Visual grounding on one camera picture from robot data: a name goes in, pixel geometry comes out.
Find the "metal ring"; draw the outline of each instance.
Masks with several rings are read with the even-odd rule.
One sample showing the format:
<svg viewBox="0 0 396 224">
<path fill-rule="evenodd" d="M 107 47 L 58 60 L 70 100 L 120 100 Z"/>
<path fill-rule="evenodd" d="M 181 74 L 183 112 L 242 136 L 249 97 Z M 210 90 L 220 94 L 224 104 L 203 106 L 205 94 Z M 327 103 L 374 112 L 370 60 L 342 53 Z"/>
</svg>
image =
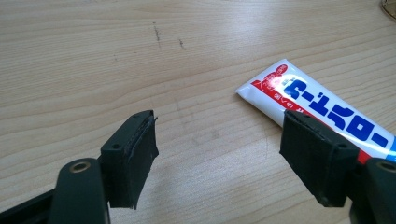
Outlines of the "metal ring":
<svg viewBox="0 0 396 224">
<path fill-rule="evenodd" d="M 396 165 L 393 162 L 379 161 L 376 165 L 383 170 L 396 173 Z"/>
<path fill-rule="evenodd" d="M 382 0 L 381 8 L 391 19 L 396 21 L 396 1 L 395 0 Z"/>
<path fill-rule="evenodd" d="M 91 167 L 91 164 L 89 162 L 80 161 L 80 162 L 77 162 L 77 163 L 73 164 L 72 166 L 70 166 L 69 170 L 70 170 L 71 173 L 76 174 L 76 173 L 80 173 L 80 172 L 86 171 L 90 167 Z"/>
</svg>

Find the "wooden table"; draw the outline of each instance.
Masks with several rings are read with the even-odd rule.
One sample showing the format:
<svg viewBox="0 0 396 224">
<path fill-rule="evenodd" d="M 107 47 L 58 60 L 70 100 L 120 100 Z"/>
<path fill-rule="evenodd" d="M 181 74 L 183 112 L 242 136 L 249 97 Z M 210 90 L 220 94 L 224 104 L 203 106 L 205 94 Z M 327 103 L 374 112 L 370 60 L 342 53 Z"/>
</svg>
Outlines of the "wooden table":
<svg viewBox="0 0 396 224">
<path fill-rule="evenodd" d="M 349 223 L 233 91 L 282 58 L 396 133 L 396 22 L 379 0 L 0 2 L 0 210 L 154 109 L 160 156 L 112 223 Z"/>
</svg>

